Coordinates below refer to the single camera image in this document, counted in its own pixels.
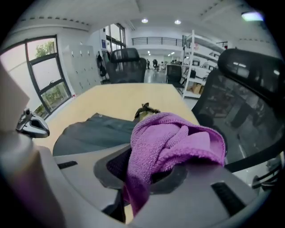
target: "shelf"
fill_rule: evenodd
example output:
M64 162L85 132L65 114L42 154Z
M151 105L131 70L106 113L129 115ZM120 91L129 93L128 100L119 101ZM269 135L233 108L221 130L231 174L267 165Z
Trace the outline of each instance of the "shelf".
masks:
M199 98L199 97L201 97L200 94L194 94L194 93L192 93L191 91L188 91L188 90L185 91L184 96L187 97L187 98Z
M188 36L187 37L187 40L191 41L192 39L192 35ZM204 46L206 48L209 48L209 49L212 49L216 52L219 52L219 53L222 53L225 48L219 46L218 44L214 43L213 41L210 41L206 38L203 38L203 37L200 37L200 36L194 36L194 42L201 45L201 46Z
M196 83L199 83L199 84L201 84L201 85L205 85L206 84L206 81L203 81L202 79L200 79L200 78L189 78L189 81L191 81L191 82L196 82Z
M205 71L206 73L210 73L211 72L211 70L209 70L209 69L205 69L205 68L202 68L202 67L199 67L199 66L193 66L192 65L192 68L194 68L194 69L197 69L197 70L202 70L202 71Z
M191 54L191 49L190 48L186 48L185 51ZM199 51L194 51L194 56L207 59L207 60L212 61L214 63L218 62L218 58L215 58L215 57L213 57L211 55L202 54Z

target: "window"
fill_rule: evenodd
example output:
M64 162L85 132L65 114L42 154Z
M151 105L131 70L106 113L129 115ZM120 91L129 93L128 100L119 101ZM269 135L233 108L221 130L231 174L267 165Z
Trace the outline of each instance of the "window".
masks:
M50 111L55 110L59 105L65 102L69 95L63 82L51 87L49 90L41 94Z
M0 60L30 97L27 108L42 118L71 97L57 54L56 36L23 41L8 48Z
M61 79L56 58L36 63L32 69L40 90Z
M33 60L45 55L56 53L55 38L31 41L28 43L28 59Z
M106 26L107 50L115 51L126 47L125 28L120 24Z
M107 40L107 50L108 50L108 52L112 52L111 41L109 41L109 40Z
M109 36L110 35L109 26L106 26L105 30L106 30L106 35Z
M120 28L116 24L111 24L111 37L112 39L116 39L117 41L121 41L120 38Z

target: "wooden table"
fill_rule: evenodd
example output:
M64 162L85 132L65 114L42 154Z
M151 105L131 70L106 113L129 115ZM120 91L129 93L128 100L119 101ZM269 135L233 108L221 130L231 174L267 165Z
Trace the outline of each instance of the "wooden table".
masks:
M132 83L98 85L78 96L48 122L50 136L34 142L53 152L53 146L70 124L86 121L95 113L133 121L143 103L161 112L172 112L199 124L194 114L170 84Z

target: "microfiber cloth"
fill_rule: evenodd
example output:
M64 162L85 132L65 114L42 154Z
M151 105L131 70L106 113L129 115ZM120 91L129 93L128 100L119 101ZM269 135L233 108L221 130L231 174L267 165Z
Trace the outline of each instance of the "microfiber cloth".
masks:
M134 128L130 144L124 199L130 202L134 216L147 202L152 174L171 170L194 157L224 166L223 137L172 113L158 113L142 120Z

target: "mesh chair back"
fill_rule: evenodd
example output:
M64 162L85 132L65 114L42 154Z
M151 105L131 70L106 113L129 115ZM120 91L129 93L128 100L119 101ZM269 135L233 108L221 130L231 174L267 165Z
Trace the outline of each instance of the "mesh chair back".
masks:
M106 69L111 83L144 82L147 61L134 48L115 50Z
M224 137L226 167L235 172L276 157L285 148L284 112L279 108L284 108L283 62L229 49L218 66L192 111L201 125Z
M180 65L167 65L167 78L169 81L180 82L182 76L182 67Z

